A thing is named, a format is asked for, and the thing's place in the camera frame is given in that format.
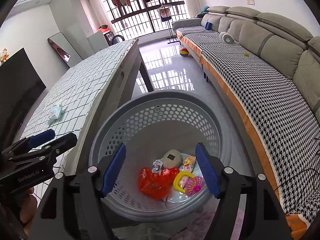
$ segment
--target basketball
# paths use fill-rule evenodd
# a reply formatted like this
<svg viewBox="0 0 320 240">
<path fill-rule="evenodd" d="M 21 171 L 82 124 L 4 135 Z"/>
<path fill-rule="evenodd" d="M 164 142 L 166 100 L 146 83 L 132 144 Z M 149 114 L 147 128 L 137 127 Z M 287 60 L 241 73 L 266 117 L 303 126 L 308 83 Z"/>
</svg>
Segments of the basketball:
<svg viewBox="0 0 320 240">
<path fill-rule="evenodd" d="M 186 48 L 180 49 L 180 56 L 182 57 L 188 57 L 189 51 Z"/>
</svg>

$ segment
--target sofa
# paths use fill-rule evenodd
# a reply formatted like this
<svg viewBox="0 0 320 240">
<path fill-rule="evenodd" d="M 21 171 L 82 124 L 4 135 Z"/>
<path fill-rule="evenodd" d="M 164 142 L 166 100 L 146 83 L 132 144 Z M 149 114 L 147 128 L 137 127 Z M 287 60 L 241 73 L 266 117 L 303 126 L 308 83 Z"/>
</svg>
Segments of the sofa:
<svg viewBox="0 0 320 240">
<path fill-rule="evenodd" d="M 208 11 L 173 30 L 221 95 L 255 173 L 266 175 L 300 239 L 320 211 L 320 37 L 274 13 Z"/>
</svg>

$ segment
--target window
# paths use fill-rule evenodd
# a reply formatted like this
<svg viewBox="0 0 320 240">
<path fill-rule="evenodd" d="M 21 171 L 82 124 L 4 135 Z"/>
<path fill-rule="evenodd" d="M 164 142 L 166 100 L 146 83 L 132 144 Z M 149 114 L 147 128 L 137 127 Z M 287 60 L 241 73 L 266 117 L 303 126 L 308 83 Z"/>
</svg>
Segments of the window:
<svg viewBox="0 0 320 240">
<path fill-rule="evenodd" d="M 187 7 L 184 0 L 130 0 L 130 6 L 118 8 L 111 0 L 101 0 L 117 34 L 126 40 L 171 28 L 171 22 L 186 19 Z M 161 4 L 170 4 L 172 20 L 162 22 L 157 12 Z"/>
</svg>

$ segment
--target laundry basket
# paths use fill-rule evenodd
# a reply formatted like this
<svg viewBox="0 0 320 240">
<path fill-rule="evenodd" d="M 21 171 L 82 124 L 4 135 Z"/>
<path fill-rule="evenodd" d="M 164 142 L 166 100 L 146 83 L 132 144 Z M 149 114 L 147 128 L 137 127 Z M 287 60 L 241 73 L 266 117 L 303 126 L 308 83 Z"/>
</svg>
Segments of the laundry basket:
<svg viewBox="0 0 320 240">
<path fill-rule="evenodd" d="M 114 154 L 117 145 L 126 145 L 126 160 L 113 191 L 102 202 L 117 214 L 140 222 L 161 222 L 181 218 L 203 205 L 210 193 L 199 193 L 179 203 L 156 201 L 138 189 L 139 172 L 152 167 L 171 149 L 195 155 L 202 142 L 210 155 L 225 166 L 230 164 L 231 140 L 226 121 L 197 95 L 181 90 L 145 94 L 117 109 L 102 125 L 90 151 L 89 165 Z"/>
</svg>

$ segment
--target white grid tablecloth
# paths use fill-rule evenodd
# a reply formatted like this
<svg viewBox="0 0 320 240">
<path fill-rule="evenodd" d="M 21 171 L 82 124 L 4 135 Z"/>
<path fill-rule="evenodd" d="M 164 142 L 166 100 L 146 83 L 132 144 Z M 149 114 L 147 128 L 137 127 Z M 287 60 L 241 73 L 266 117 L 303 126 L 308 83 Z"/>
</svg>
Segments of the white grid tablecloth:
<svg viewBox="0 0 320 240">
<path fill-rule="evenodd" d="M 69 132 L 75 133 L 79 139 L 79 133 L 95 97 L 108 84 L 113 72 L 120 66 L 136 40 L 117 43 L 70 68 L 52 87 L 35 110 L 22 134 L 22 138 L 53 129 L 56 133 L 55 139 Z M 49 109 L 56 102 L 61 102 L 63 107 L 67 108 L 59 119 L 48 126 L 46 121 L 48 120 Z M 55 173 L 63 170 L 62 159 L 68 153 L 69 151 L 57 158 L 53 168 Z M 47 180 L 35 187 L 34 195 L 38 203 L 50 181 Z"/>
</svg>

